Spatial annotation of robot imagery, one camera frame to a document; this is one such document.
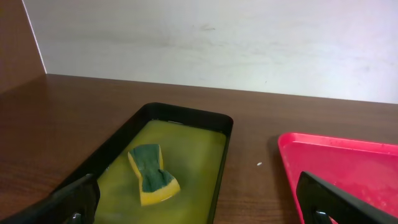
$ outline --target red tray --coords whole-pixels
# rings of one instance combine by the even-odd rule
[[[302,133],[285,133],[278,145],[302,223],[295,193],[301,171],[398,218],[398,146]]]

